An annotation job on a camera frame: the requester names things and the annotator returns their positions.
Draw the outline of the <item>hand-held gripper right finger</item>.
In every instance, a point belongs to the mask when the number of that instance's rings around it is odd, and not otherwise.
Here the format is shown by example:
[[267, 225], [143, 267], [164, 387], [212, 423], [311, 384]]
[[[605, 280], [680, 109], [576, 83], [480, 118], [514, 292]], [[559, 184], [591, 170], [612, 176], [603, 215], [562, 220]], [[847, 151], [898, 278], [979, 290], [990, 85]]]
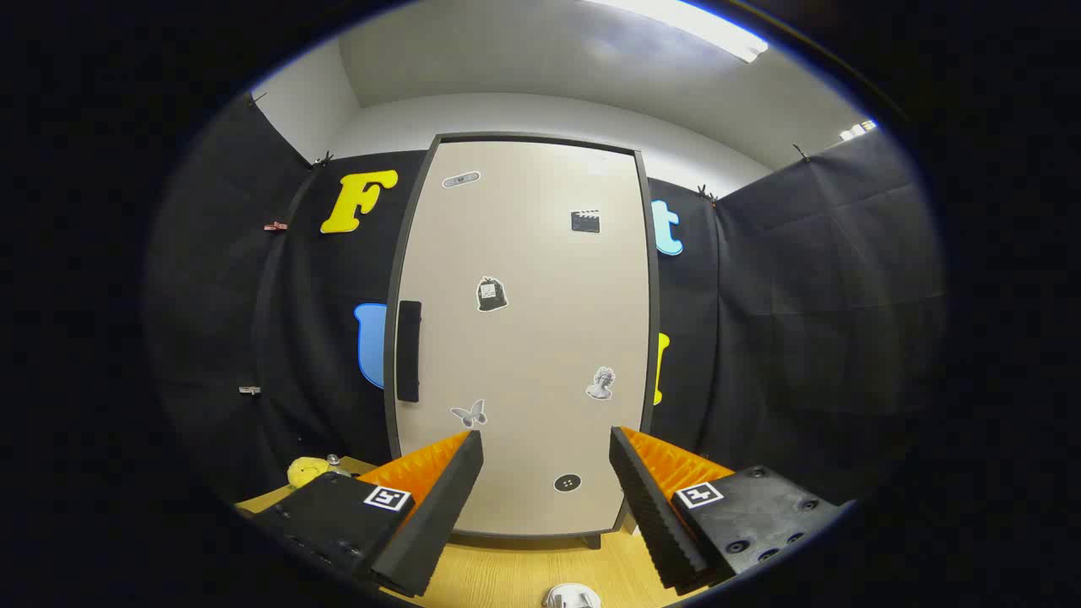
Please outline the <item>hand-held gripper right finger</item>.
[[846, 513], [762, 465], [728, 470], [645, 432], [611, 428], [611, 468], [665, 589], [725, 584]]

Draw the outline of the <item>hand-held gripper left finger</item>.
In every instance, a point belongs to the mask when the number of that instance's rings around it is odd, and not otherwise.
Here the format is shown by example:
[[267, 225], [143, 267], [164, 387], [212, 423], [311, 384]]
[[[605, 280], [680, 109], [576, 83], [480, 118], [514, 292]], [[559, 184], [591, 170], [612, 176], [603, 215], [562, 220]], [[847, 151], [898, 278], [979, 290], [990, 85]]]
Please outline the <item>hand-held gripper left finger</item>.
[[424, 595], [483, 466], [467, 431], [362, 475], [326, 470], [248, 520], [356, 589]]

